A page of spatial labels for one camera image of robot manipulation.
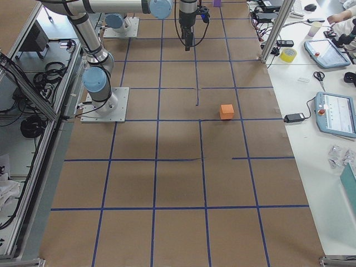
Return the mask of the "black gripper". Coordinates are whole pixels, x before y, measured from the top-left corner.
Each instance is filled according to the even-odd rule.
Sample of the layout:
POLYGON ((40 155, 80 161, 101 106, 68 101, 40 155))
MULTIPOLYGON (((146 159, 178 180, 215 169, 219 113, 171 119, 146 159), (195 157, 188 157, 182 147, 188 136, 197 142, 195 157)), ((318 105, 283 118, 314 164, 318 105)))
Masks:
POLYGON ((195 24, 197 11, 197 0, 187 0, 179 2, 179 24, 181 28, 181 38, 185 40, 185 51, 192 47, 194 34, 191 32, 195 24))

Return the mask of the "person hand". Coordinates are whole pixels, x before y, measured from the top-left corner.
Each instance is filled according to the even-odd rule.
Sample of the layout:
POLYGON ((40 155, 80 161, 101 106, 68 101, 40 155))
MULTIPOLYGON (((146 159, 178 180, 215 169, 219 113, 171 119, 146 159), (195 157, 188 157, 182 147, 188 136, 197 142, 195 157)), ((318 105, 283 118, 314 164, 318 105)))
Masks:
POLYGON ((330 24, 342 22, 344 21, 344 14, 338 13, 331 15, 327 18, 327 20, 330 24))

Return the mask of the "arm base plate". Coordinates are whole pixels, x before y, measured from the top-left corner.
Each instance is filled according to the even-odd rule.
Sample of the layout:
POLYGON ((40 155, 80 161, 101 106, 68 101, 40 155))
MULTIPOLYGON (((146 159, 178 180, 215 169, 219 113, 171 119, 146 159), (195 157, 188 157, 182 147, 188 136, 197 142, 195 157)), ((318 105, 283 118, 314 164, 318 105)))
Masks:
POLYGON ((139 28, 138 17, 107 16, 103 37, 107 39, 136 38, 139 28))
POLYGON ((80 120, 82 123, 123 123, 126 119, 127 103, 130 89, 128 87, 112 87, 112 95, 103 107, 97 102, 85 105, 84 115, 80 120))

